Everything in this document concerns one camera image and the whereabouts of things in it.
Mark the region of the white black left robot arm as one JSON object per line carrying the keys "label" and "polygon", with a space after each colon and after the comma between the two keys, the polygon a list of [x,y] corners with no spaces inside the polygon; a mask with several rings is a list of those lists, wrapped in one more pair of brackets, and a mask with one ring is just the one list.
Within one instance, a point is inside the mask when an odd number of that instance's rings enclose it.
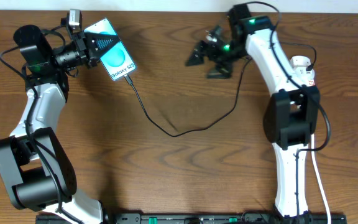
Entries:
{"label": "white black left robot arm", "polygon": [[0,175],[18,210],[53,213],[70,223],[114,223],[99,200],[78,189],[74,168],[55,130],[68,100],[68,77],[76,76],[81,65],[95,67],[120,39],[72,26],[67,31],[70,43],[58,48],[46,38],[58,35],[58,29],[26,25],[14,33],[16,49],[25,59],[19,76],[27,103],[9,137],[0,139]]}

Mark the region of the blue screen smartphone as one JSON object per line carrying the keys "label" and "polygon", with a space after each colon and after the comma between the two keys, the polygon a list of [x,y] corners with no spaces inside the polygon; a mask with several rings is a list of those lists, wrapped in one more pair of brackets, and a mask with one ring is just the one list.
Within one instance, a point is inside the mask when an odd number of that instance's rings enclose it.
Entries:
{"label": "blue screen smartphone", "polygon": [[[85,32],[118,35],[107,18],[88,26]],[[113,81],[130,74],[137,68],[122,41],[104,54],[100,61]]]}

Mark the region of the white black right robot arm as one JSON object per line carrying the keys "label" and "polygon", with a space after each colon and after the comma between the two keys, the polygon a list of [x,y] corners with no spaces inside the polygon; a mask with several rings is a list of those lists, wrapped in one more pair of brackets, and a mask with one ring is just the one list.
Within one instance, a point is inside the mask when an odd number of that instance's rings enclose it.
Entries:
{"label": "white black right robot arm", "polygon": [[221,26],[216,26],[195,45],[185,65],[201,65],[208,59],[215,63],[209,77],[229,78],[235,61],[247,56],[255,62],[270,94],[263,129],[276,157],[275,209],[281,222],[309,223],[305,160],[314,144],[320,101],[310,60],[288,58],[278,39],[278,25],[269,16],[252,16],[248,3],[233,6],[227,19],[231,40],[224,40]]}

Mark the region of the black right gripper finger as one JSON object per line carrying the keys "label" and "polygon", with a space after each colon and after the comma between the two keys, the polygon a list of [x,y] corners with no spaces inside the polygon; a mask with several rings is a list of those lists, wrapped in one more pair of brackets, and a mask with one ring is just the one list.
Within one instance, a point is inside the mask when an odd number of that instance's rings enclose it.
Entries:
{"label": "black right gripper finger", "polygon": [[206,56],[207,43],[203,40],[199,41],[191,51],[188,60],[185,62],[186,67],[204,64]]}
{"label": "black right gripper finger", "polygon": [[206,75],[209,79],[228,79],[232,75],[232,65],[216,64]]}

